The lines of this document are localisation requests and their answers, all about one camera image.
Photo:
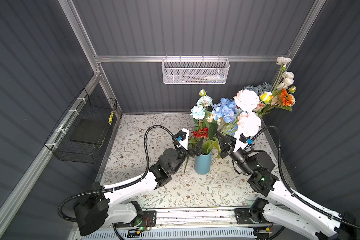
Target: orange gerbera daisy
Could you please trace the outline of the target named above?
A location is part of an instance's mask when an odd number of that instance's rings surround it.
[[[281,90],[280,97],[283,101],[283,106],[292,107],[296,102],[295,97],[292,94],[288,94],[287,90],[285,89]]]

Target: metal bracket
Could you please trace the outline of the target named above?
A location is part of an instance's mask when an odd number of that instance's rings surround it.
[[[146,225],[148,227],[154,227],[156,225],[156,214],[157,214],[156,211],[143,211],[141,222],[136,227],[145,227]],[[134,226],[131,226],[129,223],[118,222],[116,223],[116,227],[134,227]]]

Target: aluminum rail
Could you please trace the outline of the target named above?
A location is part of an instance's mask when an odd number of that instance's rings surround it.
[[[242,63],[265,63],[265,62],[276,62],[279,55],[269,56],[145,56],[145,55],[134,55],[134,56],[117,56],[117,55],[96,55],[95,61],[97,63],[161,63],[163,59],[166,61],[187,61],[195,59],[205,61],[219,61],[220,59],[228,58],[230,62],[242,62]]]

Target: white carnation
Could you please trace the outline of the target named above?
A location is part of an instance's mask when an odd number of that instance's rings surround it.
[[[291,59],[290,58],[285,58],[285,57],[278,57],[276,59],[276,64],[277,65],[284,65],[284,64],[287,64],[287,63],[290,63],[291,62]]]

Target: floral patterned tablecloth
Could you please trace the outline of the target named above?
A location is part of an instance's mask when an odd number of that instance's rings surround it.
[[[189,114],[123,115],[101,180],[102,185],[120,182],[144,172],[146,159],[143,137],[152,125],[163,125],[176,134],[182,128],[192,131],[195,123]],[[173,148],[171,137],[159,128],[151,130],[147,143],[151,165],[157,162],[165,149]],[[264,134],[255,143],[255,149],[268,152],[277,164]],[[193,168],[195,159],[190,157],[185,174],[184,162],[165,186],[132,199],[138,201],[142,208],[251,205],[258,194],[247,183],[249,177],[236,174],[230,158],[217,159],[216,156],[217,150],[214,149],[208,174],[197,174]],[[272,173],[279,176],[277,167]]]

